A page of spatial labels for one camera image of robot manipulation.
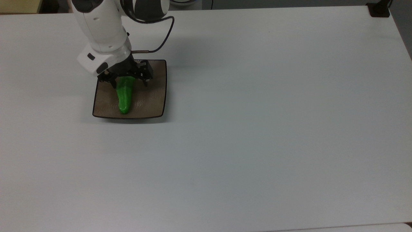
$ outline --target table surface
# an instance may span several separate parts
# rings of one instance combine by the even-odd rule
[[[1,0],[0,14],[37,14],[42,0]]]
[[[412,62],[367,7],[172,12],[165,115],[91,115],[72,14],[0,16],[2,231],[412,221]],[[134,49],[169,23],[123,19]]]

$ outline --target wire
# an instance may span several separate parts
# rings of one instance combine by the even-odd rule
[[[125,12],[125,14],[126,14],[127,16],[129,16],[129,18],[131,18],[133,21],[138,22],[138,23],[140,23],[140,24],[155,24],[155,23],[163,22],[163,21],[168,20],[168,19],[172,19],[172,23],[170,24],[169,31],[168,31],[166,37],[164,38],[162,44],[161,44],[158,48],[156,48],[155,50],[134,50],[134,51],[132,51],[131,53],[132,53],[132,54],[138,54],[138,53],[154,53],[154,52],[159,51],[159,50],[163,47],[163,45],[166,43],[167,39],[169,38],[170,32],[172,32],[173,25],[175,24],[175,17],[173,17],[173,16],[168,16],[168,17],[166,17],[166,18],[162,18],[162,19],[155,20],[155,21],[141,21],[141,20],[137,19],[135,16],[132,15],[132,11],[130,10],[130,8],[128,8],[128,10],[125,8],[124,0],[121,0],[121,1],[120,1],[120,4],[121,4],[121,6],[122,6],[122,8],[123,8],[123,11]]]
[[[138,22],[138,23],[141,23],[141,24],[154,24],[154,23],[159,23],[159,22],[162,22],[162,21],[165,21],[165,20],[168,20],[168,19],[172,19],[172,23],[170,24],[170,28],[169,28],[169,31],[168,31],[166,37],[164,38],[162,44],[161,44],[158,48],[156,48],[155,50],[151,50],[151,51],[150,51],[150,50],[134,50],[134,51],[132,51],[131,53],[132,53],[132,54],[137,54],[137,53],[154,53],[154,52],[159,51],[159,50],[163,47],[163,45],[166,43],[167,39],[169,38],[170,32],[172,32],[172,29],[173,29],[173,24],[175,24],[175,17],[173,17],[173,16],[169,16],[169,17],[166,17],[166,18],[162,18],[162,19],[159,19],[159,20],[156,20],[156,21],[149,21],[149,22],[145,22],[145,21],[140,21],[140,20],[135,20],[135,19],[133,19],[134,21],[136,21],[136,22]]]

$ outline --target brown plate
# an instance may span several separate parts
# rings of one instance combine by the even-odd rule
[[[134,82],[131,105],[127,114],[120,113],[116,90],[107,82],[97,82],[93,116],[113,119],[161,117],[166,102],[166,61],[149,60],[149,63],[153,68],[153,79],[148,82],[147,87],[143,85],[141,80]]]

